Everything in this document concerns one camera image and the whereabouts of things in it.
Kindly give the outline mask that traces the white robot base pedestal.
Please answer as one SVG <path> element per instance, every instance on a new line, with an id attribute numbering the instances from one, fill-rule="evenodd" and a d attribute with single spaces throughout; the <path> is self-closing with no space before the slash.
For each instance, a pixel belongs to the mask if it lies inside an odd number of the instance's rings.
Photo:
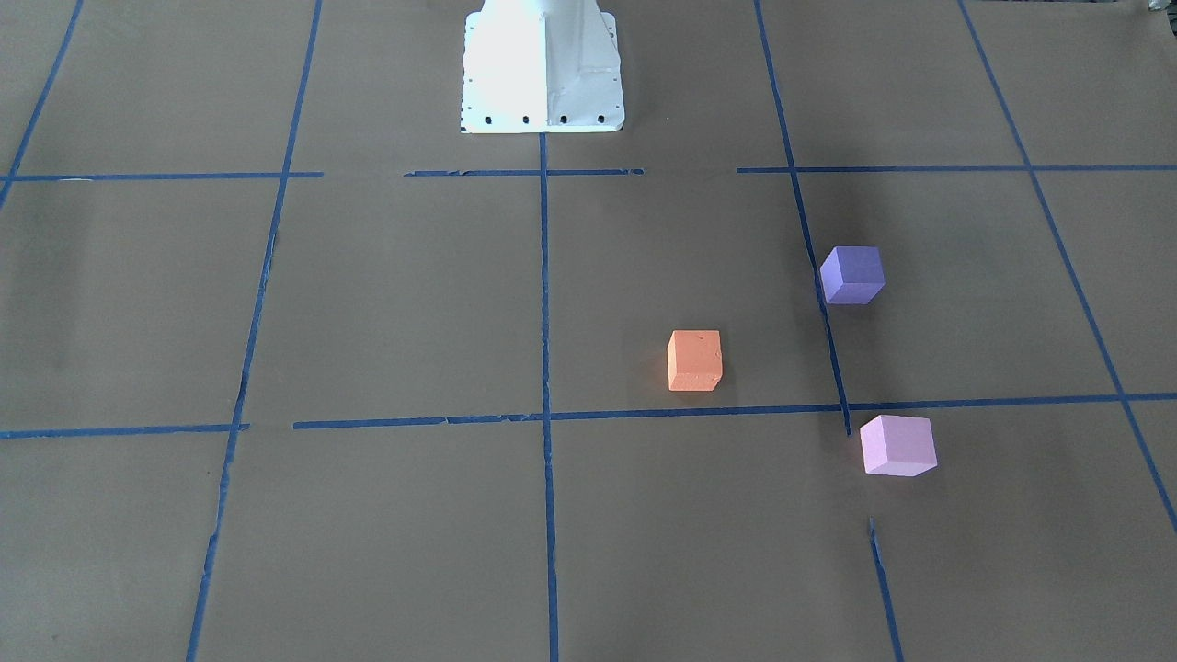
<path id="1" fill-rule="evenodd" d="M 597 1 L 485 1 L 463 27 L 460 131 L 620 131 L 621 47 Z"/>

